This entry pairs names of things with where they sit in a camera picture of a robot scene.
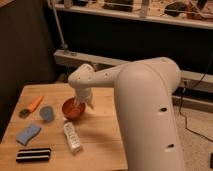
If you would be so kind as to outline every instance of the carrot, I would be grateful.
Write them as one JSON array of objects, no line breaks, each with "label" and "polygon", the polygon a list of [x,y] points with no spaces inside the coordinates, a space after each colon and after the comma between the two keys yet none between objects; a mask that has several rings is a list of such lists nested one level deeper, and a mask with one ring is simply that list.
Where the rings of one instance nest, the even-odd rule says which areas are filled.
[{"label": "carrot", "polygon": [[36,108],[38,107],[38,105],[41,103],[41,101],[43,100],[44,96],[39,96],[36,99],[34,99],[29,106],[27,107],[27,109],[30,111],[30,113],[34,112],[36,110]]}]

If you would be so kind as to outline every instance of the wooden table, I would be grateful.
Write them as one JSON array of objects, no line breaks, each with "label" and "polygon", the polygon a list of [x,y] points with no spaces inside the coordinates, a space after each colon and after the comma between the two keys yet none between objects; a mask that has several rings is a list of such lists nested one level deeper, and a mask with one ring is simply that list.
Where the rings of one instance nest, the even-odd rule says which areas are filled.
[{"label": "wooden table", "polygon": [[[94,88],[95,109],[87,107],[82,118],[75,123],[76,132],[83,145],[83,151],[75,156],[70,153],[66,137],[63,133],[61,107],[73,97],[74,91],[67,84],[25,86],[12,118],[0,144],[0,170],[2,171],[102,171],[126,170],[127,164],[120,132],[115,115],[113,89]],[[19,111],[25,108],[34,98],[45,95],[38,109],[26,119],[18,117]],[[44,123],[39,110],[44,106],[52,106],[55,120]],[[178,132],[183,148],[186,171],[211,171],[209,168],[210,153],[213,143],[187,131],[184,118],[179,115],[178,107],[174,107]],[[188,127],[213,139],[212,112],[183,108],[188,118]],[[16,134],[30,123],[42,127],[41,132],[33,138],[26,148],[50,147],[51,159],[44,163],[16,163],[19,149],[25,148],[16,142]]]},{"label": "wooden table", "polygon": [[[2,171],[96,171],[125,170],[126,159],[115,115],[113,89],[94,89],[95,109],[87,107],[82,118],[75,123],[83,151],[73,156],[63,133],[61,107],[73,97],[74,91],[67,84],[25,86],[0,145],[0,170]],[[19,118],[19,111],[34,98],[44,95],[38,109],[26,119]],[[44,123],[39,110],[52,106],[55,120]],[[42,127],[41,132],[26,147],[16,142],[16,134],[30,123]],[[16,155],[22,148],[50,147],[51,159],[45,163],[16,163]]]}]

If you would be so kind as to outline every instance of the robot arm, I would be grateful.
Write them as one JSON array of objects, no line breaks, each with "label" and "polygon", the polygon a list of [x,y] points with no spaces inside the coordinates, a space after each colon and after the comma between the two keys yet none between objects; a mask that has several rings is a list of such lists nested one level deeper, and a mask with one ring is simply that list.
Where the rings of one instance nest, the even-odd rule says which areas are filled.
[{"label": "robot arm", "polygon": [[76,99],[87,104],[91,104],[91,87],[114,87],[130,171],[185,170],[171,101],[180,70],[172,60],[141,60],[98,72],[83,65],[68,82]]}]

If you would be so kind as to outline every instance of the blue sponge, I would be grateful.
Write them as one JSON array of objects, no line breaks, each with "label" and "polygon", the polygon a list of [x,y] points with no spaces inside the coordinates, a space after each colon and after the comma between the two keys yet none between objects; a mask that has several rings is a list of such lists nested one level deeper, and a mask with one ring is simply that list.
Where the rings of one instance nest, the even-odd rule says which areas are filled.
[{"label": "blue sponge", "polygon": [[16,136],[16,141],[21,143],[22,145],[27,145],[27,143],[35,137],[41,130],[41,127],[31,123],[27,128],[25,128],[22,132],[18,133]]}]

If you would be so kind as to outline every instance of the orange object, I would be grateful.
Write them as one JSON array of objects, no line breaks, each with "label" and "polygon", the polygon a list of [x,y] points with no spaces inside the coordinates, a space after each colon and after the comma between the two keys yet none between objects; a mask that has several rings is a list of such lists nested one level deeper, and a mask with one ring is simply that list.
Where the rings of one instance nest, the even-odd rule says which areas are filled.
[{"label": "orange object", "polygon": [[43,100],[44,96],[39,96],[36,99],[34,99],[30,105],[27,107],[27,109],[29,110],[30,113],[34,112],[36,110],[36,108],[38,107],[38,105],[41,103],[41,101]]},{"label": "orange object", "polygon": [[75,104],[75,99],[68,99],[62,106],[64,116],[70,121],[76,121],[85,111],[85,103]]}]

